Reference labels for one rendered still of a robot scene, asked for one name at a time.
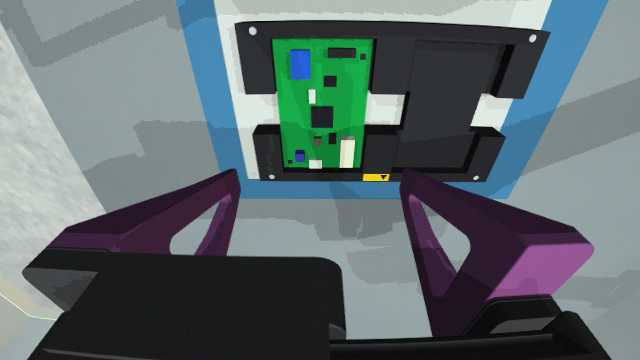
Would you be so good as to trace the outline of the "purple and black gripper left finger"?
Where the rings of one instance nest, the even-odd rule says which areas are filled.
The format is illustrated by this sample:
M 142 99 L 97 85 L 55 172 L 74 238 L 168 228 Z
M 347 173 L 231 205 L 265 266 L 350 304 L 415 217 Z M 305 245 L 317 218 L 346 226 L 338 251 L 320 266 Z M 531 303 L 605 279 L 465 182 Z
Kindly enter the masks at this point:
M 227 255 L 239 198 L 236 169 L 66 227 L 47 247 L 171 254 L 174 235 L 219 202 L 194 255 Z

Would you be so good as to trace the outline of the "green circuit board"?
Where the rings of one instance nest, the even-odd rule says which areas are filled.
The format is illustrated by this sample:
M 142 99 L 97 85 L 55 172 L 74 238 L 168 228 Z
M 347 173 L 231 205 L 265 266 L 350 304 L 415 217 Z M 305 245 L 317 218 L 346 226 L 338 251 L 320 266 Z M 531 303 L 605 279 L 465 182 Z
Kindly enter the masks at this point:
M 373 39 L 272 43 L 284 167 L 360 168 Z

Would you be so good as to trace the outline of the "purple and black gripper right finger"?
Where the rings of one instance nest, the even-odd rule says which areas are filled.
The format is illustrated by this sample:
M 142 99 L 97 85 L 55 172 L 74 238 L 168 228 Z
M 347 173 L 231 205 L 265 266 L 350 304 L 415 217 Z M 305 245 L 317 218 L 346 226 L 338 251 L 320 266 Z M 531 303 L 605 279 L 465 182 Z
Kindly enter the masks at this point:
M 460 336 L 493 300 L 551 296 L 594 252 L 570 225 L 409 168 L 399 191 L 432 337 Z M 468 237 L 458 273 L 421 201 Z

